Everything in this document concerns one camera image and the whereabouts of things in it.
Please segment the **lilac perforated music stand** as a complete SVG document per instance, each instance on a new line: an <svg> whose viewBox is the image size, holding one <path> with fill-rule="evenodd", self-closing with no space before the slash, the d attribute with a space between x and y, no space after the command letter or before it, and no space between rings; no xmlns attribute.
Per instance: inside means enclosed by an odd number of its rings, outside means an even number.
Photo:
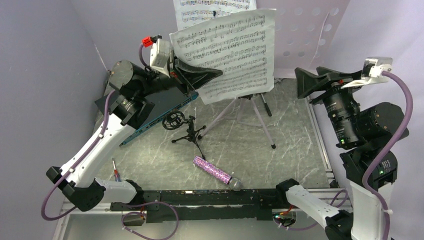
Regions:
<svg viewBox="0 0 424 240"><path fill-rule="evenodd" d="M258 0L259 9L275 9L274 76L293 78L299 67L322 64L348 0Z"/></svg>

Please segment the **sheet music page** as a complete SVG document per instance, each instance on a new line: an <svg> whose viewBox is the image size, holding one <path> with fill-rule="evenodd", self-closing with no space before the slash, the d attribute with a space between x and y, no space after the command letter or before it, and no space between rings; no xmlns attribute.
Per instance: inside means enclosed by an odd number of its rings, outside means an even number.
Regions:
<svg viewBox="0 0 424 240"><path fill-rule="evenodd" d="M178 30L228 16L242 11L255 10L256 0L174 0L175 18Z"/></svg>
<svg viewBox="0 0 424 240"><path fill-rule="evenodd" d="M198 89L205 105L274 88L276 13L273 8L241 11L169 35L178 59L222 71Z"/></svg>

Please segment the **sheet music top page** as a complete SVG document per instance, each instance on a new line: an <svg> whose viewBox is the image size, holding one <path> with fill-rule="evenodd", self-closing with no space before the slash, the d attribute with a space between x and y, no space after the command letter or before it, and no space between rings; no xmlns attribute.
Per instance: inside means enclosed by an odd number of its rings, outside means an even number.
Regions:
<svg viewBox="0 0 424 240"><path fill-rule="evenodd" d="M178 30L228 16L242 11L255 10L256 0L174 0L175 18Z"/></svg>

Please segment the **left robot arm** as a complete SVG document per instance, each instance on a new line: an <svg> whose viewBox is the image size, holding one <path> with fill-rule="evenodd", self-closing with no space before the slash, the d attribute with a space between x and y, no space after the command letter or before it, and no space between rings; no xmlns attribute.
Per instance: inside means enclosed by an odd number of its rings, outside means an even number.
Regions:
<svg viewBox="0 0 424 240"><path fill-rule="evenodd" d="M154 104L147 96L172 88L188 96L223 74L219 69L191 66L176 57L166 67L168 74L147 70L129 60L118 61L108 80L117 98L106 98L103 122L67 163L47 170L46 176L76 209L86 212L100 203L123 203L131 210L139 209L144 192L137 183L101 180L96 177L98 171L148 119Z"/></svg>

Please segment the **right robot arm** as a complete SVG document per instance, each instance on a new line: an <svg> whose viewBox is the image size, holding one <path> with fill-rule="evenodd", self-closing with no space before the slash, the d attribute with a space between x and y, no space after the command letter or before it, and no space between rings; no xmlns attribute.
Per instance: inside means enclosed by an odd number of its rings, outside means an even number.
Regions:
<svg viewBox="0 0 424 240"><path fill-rule="evenodd" d="M400 84L406 96L406 112L389 102L361 110L354 92L386 80L391 76L388 67L353 73L325 67L312 73L298 67L294 73L298 98L319 92L310 103L325 106L337 147L344 149L340 158L352 190L353 211L325 203L292 178L276 186L276 203L282 208L301 209L324 229L330 240L390 239L389 202L398 171L391 149L409 135L407 125L413 107L410 91L404 83Z"/></svg>

